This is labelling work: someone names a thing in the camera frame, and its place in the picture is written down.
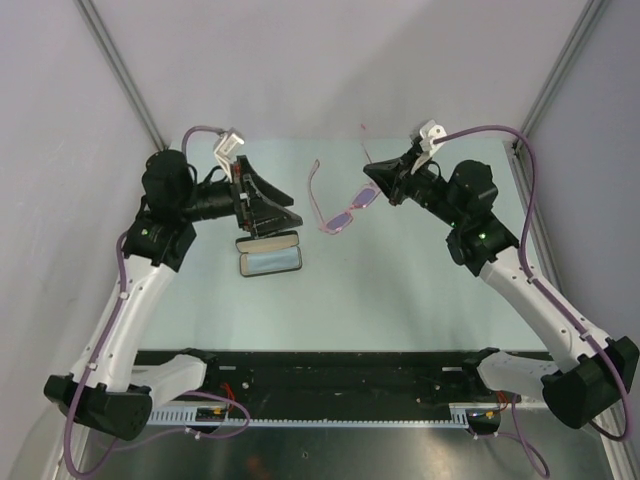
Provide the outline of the pink transparent sunglasses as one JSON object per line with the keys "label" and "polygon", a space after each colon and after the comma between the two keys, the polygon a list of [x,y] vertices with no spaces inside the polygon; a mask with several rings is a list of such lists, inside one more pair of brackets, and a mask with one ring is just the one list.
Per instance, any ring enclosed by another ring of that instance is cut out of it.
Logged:
{"label": "pink transparent sunglasses", "polygon": [[[320,158],[311,164],[307,177],[307,194],[314,219],[319,231],[328,235],[343,232],[353,221],[354,213],[370,207],[381,193],[372,180],[366,180],[363,168],[373,163],[366,146],[370,130],[365,123],[360,124],[358,143],[360,153],[356,159],[331,160],[327,168]],[[317,193],[341,196],[343,192],[352,193],[348,203],[326,215],[318,202]]]}

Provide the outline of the dark green glasses case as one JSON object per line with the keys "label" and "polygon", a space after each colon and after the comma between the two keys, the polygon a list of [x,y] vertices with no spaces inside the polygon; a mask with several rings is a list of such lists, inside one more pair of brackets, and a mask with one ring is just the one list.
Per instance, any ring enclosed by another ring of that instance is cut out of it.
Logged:
{"label": "dark green glasses case", "polygon": [[239,271],[245,278],[298,271],[303,266],[299,235],[294,230],[265,238],[238,238],[235,241]]}

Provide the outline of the light blue cleaning cloth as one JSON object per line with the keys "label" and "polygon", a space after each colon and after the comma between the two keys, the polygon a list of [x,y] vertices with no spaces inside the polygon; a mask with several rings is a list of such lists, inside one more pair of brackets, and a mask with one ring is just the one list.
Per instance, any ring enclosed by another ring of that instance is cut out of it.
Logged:
{"label": "light blue cleaning cloth", "polygon": [[259,275],[279,272],[296,267],[298,257],[296,253],[277,251],[272,253],[254,253],[246,256],[246,270],[248,274]]}

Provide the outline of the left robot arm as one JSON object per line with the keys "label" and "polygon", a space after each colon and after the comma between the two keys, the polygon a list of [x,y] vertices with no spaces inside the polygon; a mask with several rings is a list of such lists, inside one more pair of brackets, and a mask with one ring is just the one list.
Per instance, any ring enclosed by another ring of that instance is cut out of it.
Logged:
{"label": "left robot arm", "polygon": [[245,156],[222,180],[198,180],[184,153],[149,157],[134,222],[116,243],[118,278],[87,347],[66,375],[48,378],[44,395],[65,416],[64,438],[81,425],[135,439],[153,409],[183,395],[207,400],[221,387],[212,354],[189,348],[134,372],[148,322],[196,238],[195,223],[233,217],[253,239],[302,225],[292,197],[263,179]]}

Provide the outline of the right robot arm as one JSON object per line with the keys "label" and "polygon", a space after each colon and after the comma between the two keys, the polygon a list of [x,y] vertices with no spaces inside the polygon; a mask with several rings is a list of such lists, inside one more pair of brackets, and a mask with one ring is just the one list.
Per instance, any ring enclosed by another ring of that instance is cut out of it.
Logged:
{"label": "right robot arm", "polygon": [[498,188],[489,165],[464,160],[450,178],[429,168],[417,148],[366,165],[364,174],[390,204],[412,200],[451,231],[452,260],[494,289],[546,347],[548,361],[486,348],[467,362],[463,393],[484,401],[497,390],[542,401],[564,425],[580,429],[626,402],[639,360],[627,337],[613,339],[587,320],[540,275],[519,240],[495,216]]}

